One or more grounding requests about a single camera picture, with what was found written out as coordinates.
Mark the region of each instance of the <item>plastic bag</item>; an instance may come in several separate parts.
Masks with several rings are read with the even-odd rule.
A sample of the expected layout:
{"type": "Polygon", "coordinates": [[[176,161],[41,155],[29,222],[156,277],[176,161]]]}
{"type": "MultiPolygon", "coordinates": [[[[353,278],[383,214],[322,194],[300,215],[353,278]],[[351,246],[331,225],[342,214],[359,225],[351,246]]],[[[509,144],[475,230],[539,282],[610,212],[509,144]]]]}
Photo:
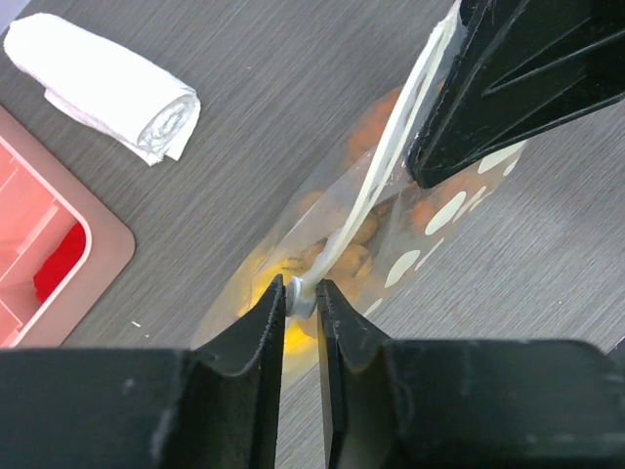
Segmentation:
{"type": "MultiPolygon", "coordinates": [[[[329,272],[326,274],[322,267],[320,272],[335,281],[354,308],[367,316],[406,284],[450,238],[457,224],[513,170],[524,143],[497,151],[427,191],[419,188],[403,167],[403,156],[462,44],[465,31],[457,21],[457,6],[435,29],[406,85],[392,90],[366,111],[296,192],[270,232],[229,280],[201,324],[193,347],[204,344],[249,311],[276,275],[282,274],[285,283],[293,276],[311,275],[319,266],[319,255],[332,250],[328,242],[336,242],[346,226],[357,230],[348,233],[350,242],[337,251],[340,255],[330,263],[329,272]],[[441,44],[443,54],[437,55],[441,44]],[[400,112],[401,108],[409,112],[400,112]],[[399,158],[391,164],[391,157],[380,154],[381,150],[376,152],[376,147],[387,149],[397,136],[400,138],[394,145],[399,158]],[[377,164],[376,171],[371,172],[374,158],[378,163],[384,160],[384,164],[377,164]],[[377,192],[362,196],[365,179],[372,173],[377,192]],[[362,212],[361,223],[350,225],[359,197],[370,201],[372,208],[362,212]]],[[[289,322],[283,387],[317,363],[316,335],[316,315],[289,322]]]]}

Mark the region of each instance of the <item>gray wooden surface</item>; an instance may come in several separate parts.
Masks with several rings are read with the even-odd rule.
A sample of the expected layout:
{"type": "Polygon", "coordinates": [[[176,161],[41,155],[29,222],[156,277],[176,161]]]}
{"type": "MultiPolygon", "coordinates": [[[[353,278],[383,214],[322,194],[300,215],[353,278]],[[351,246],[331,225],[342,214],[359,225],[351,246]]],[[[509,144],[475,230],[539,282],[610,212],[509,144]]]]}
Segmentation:
{"type": "MultiPolygon", "coordinates": [[[[131,265],[69,345],[185,346],[229,275],[360,112],[407,76],[438,0],[33,0],[196,88],[179,163],[153,168],[47,105],[0,54],[0,104],[133,231],[131,265]],[[142,327],[135,327],[135,321],[142,327]]],[[[423,337],[625,334],[625,107],[536,139],[373,319],[423,337]]],[[[321,466],[314,370],[285,393],[278,466],[321,466]]]]}

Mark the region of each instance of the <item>red object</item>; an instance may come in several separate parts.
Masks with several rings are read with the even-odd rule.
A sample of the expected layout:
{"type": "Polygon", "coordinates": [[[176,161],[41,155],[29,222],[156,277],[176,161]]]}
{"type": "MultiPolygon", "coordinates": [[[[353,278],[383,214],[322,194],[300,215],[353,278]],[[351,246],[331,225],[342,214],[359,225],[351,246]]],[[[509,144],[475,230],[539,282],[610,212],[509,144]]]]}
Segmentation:
{"type": "Polygon", "coordinates": [[[37,299],[41,303],[48,299],[80,260],[85,244],[85,230],[80,223],[76,223],[34,276],[37,299]]]}

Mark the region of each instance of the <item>pink bin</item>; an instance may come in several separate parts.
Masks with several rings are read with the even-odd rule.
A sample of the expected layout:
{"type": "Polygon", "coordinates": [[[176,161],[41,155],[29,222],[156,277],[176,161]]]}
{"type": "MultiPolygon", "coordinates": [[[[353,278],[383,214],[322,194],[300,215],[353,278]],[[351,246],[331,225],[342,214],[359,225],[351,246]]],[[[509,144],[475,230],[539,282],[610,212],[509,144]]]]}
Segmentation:
{"type": "Polygon", "coordinates": [[[130,231],[0,107],[0,346],[59,346],[134,250],[130,231]],[[40,303],[33,278],[76,223],[84,252],[40,303]]]}

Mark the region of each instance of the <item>rolled towel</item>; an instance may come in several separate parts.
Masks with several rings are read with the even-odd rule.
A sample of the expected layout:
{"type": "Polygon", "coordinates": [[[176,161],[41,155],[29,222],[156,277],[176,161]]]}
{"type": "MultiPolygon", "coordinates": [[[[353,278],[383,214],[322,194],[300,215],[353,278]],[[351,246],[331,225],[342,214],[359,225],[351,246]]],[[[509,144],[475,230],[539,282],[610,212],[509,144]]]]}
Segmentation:
{"type": "Polygon", "coordinates": [[[180,159],[200,113],[195,91],[152,62],[59,17],[13,21],[4,50],[45,98],[148,165],[180,159]]]}

